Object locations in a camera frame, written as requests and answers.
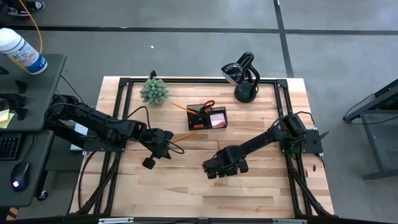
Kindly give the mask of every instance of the shoe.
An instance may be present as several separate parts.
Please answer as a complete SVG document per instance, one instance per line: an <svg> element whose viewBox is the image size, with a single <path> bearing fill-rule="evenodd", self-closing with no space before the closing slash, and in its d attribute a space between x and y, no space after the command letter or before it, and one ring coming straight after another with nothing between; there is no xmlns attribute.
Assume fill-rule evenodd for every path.
<svg viewBox="0 0 398 224"><path fill-rule="evenodd" d="M26 8L28 8L29 11L41 11L45 7L44 2L42 1L27 1L25 6ZM27 11L25 11L24 9L16 9L10 6L8 7L8 14L12 16L29 16Z"/></svg>

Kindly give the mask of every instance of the scissors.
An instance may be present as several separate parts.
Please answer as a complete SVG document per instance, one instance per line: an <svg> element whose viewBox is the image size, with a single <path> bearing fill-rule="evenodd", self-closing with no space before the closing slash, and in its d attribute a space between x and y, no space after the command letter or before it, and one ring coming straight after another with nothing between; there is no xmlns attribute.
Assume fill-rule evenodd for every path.
<svg viewBox="0 0 398 224"><path fill-rule="evenodd" d="M203 104L202 108L200 108L199 113L211 113L213 111L212 106L214 106L216 102L214 100L209 100Z"/></svg>

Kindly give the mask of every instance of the lamp base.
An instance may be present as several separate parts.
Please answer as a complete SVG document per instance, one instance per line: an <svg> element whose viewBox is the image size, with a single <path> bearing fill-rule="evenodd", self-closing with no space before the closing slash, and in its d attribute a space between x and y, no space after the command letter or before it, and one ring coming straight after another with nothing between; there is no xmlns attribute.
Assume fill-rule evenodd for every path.
<svg viewBox="0 0 398 224"><path fill-rule="evenodd" d="M234 92L235 98L242 103L252 102L256 98L256 95L257 95L256 92L254 92L253 95L250 95L250 91L251 91L252 87L253 87L252 83L244 81L242 83L242 85L237 86L235 88L235 92Z"/></svg>

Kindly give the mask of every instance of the cart wheel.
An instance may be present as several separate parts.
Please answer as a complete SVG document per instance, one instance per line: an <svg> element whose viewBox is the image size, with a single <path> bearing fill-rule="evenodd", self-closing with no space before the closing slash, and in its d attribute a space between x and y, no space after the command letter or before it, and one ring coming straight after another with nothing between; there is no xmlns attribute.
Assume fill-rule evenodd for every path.
<svg viewBox="0 0 398 224"><path fill-rule="evenodd" d="M40 197L37 198L38 201L43 201L44 199L46 199L49 196L49 193L47 193L45 190L42 191L42 194L40 195Z"/></svg>

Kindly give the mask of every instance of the red scissors handle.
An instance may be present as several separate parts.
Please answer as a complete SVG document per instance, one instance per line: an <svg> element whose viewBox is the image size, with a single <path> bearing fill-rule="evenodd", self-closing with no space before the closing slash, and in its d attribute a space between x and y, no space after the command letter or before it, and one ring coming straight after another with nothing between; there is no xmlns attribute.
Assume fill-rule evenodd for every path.
<svg viewBox="0 0 398 224"><path fill-rule="evenodd" d="M216 102L214 100L209 100L207 101L203 106L205 108L209 107L209 106L214 106L216 104Z"/></svg>
<svg viewBox="0 0 398 224"><path fill-rule="evenodd" d="M203 104L202 111L205 111L205 113L211 113L213 111L212 106L214 106L216 102L214 100L209 100L206 103Z"/></svg>

